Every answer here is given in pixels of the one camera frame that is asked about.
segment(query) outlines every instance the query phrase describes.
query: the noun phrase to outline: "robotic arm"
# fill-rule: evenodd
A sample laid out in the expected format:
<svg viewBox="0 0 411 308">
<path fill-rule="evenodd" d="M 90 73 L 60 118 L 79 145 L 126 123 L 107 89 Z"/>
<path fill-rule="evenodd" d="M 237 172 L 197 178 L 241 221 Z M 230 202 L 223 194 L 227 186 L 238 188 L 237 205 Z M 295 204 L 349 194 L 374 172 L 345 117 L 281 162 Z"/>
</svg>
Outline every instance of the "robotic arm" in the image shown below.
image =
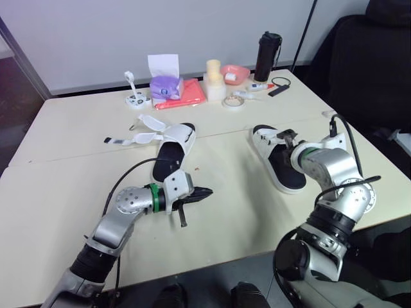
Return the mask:
<svg viewBox="0 0 411 308">
<path fill-rule="evenodd" d="M 345 150 L 344 134 L 293 146 L 295 136 L 292 130 L 277 135 L 287 145 L 285 162 L 316 180 L 322 193 L 307 221 L 290 234 L 289 238 L 296 233 L 295 239 L 282 240 L 275 251 L 274 271 L 288 282 L 287 297 L 304 307 L 397 307 L 338 281 L 349 236 L 376 202 L 369 182 L 377 178 L 363 179 L 356 160 Z"/>
<path fill-rule="evenodd" d="M 115 205 L 102 217 L 83 250 L 41 307 L 61 307 L 67 296 L 73 302 L 100 293 L 107 275 L 132 235 L 134 223 L 141 216 L 149 212 L 171 213 L 178 210 L 181 226 L 185 227 L 183 204 L 200 201 L 211 193 L 210 189 L 194 187 L 190 175 L 181 169 L 164 180 L 163 188 L 148 184 L 120 191 Z"/>
</svg>

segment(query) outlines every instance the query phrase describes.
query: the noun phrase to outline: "white wall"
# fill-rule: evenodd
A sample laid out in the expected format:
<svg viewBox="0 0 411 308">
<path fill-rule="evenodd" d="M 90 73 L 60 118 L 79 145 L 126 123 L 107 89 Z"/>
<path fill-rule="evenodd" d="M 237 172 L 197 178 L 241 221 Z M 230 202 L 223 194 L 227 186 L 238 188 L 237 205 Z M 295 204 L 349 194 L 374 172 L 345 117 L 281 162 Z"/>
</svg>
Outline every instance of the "white wall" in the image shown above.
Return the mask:
<svg viewBox="0 0 411 308">
<path fill-rule="evenodd" d="M 254 66 L 264 31 L 283 37 L 290 64 L 312 0 L 1 0 L 0 16 L 52 94 L 125 85 L 150 77 L 146 56 L 178 53 L 180 73 L 205 62 Z M 368 0 L 320 0 L 300 60 L 311 60 L 341 15 Z"/>
</svg>

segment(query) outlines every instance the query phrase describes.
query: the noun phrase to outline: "slipper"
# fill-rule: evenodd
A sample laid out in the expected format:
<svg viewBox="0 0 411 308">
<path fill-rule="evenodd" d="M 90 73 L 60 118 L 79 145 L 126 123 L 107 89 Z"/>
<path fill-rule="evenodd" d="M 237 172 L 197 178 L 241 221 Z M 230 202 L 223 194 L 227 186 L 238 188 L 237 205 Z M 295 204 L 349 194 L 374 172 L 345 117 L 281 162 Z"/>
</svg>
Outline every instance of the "slipper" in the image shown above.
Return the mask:
<svg viewBox="0 0 411 308">
<path fill-rule="evenodd" d="M 194 145 L 195 127 L 191 123 L 172 125 L 163 131 L 162 136 L 157 158 L 170 160 L 171 163 L 161 160 L 155 162 L 153 178 L 158 182 L 163 182 L 167 176 L 184 165 L 184 159 Z"/>
<path fill-rule="evenodd" d="M 286 194 L 297 194 L 306 185 L 306 178 L 284 163 L 286 144 L 283 139 L 277 138 L 279 132 L 269 125 L 257 125 L 252 130 L 252 142 L 274 185 Z"/>
<path fill-rule="evenodd" d="M 153 179 L 159 183 L 163 183 L 167 176 L 183 166 L 185 158 L 195 142 L 195 127 L 191 123 L 167 126 L 156 118 L 144 114 L 139 116 L 139 120 L 149 129 L 156 132 L 138 133 L 133 139 L 114 139 L 107 137 L 104 142 L 120 146 L 129 146 L 133 143 L 148 144 L 153 140 L 160 140 L 160 150 L 157 158 L 170 160 L 170 162 L 156 161 L 153 168 Z"/>
</svg>

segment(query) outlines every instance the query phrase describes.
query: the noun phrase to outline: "white container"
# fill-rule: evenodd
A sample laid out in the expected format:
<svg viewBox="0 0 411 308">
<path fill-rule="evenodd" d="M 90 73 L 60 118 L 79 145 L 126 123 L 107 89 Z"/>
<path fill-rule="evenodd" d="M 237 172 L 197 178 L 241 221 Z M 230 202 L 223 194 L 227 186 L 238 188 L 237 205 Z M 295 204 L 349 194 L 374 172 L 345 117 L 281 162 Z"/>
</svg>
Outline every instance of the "white container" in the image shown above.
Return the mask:
<svg viewBox="0 0 411 308">
<path fill-rule="evenodd" d="M 225 86 L 223 78 L 221 78 L 221 81 L 219 82 L 216 82 L 215 80 L 210 82 L 207 74 L 205 73 L 203 75 L 203 82 L 208 101 L 221 101 L 227 96 L 227 87 Z"/>
</svg>

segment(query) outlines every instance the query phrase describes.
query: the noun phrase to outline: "pink bowl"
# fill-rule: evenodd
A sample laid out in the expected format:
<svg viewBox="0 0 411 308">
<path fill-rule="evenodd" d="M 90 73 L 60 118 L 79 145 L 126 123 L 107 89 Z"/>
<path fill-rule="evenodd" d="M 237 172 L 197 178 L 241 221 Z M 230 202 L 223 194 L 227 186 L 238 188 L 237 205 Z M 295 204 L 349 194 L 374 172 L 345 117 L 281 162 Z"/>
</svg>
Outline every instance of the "pink bowl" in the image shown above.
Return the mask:
<svg viewBox="0 0 411 308">
<path fill-rule="evenodd" d="M 250 70 L 238 65 L 226 65 L 220 69 L 224 82 L 228 85 L 239 85 L 250 76 Z M 237 76 L 235 80 L 226 80 L 225 74 L 233 73 Z"/>
</svg>

